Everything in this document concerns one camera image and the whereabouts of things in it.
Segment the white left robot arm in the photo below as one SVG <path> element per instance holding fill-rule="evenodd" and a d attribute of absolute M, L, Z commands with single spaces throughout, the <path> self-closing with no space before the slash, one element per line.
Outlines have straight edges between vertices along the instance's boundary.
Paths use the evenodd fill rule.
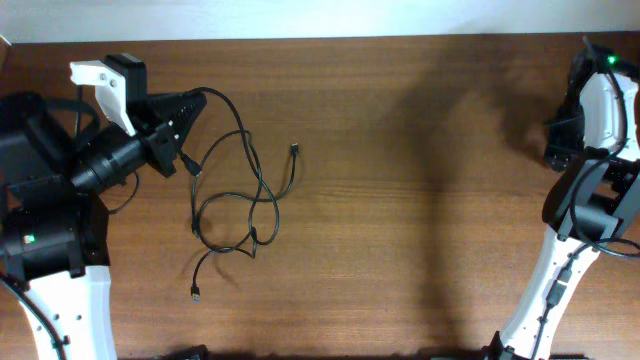
<path fill-rule="evenodd" d="M 206 98 L 149 94 L 129 55 L 74 62 L 96 101 L 18 92 L 1 100 L 2 282 L 42 359 L 112 359 L 110 210 L 101 194 L 143 166 L 169 177 Z"/>

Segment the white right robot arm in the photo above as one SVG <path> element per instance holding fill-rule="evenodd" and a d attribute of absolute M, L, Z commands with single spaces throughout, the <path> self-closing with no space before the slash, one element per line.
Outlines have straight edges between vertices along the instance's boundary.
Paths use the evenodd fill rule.
<path fill-rule="evenodd" d="M 548 121 L 544 160 L 560 178 L 542 211 L 543 245 L 517 309 L 479 356 L 548 359 L 582 277 L 606 254 L 636 259 L 624 235 L 639 214 L 636 97 L 639 67 L 586 43 L 572 60 L 567 91 Z"/>

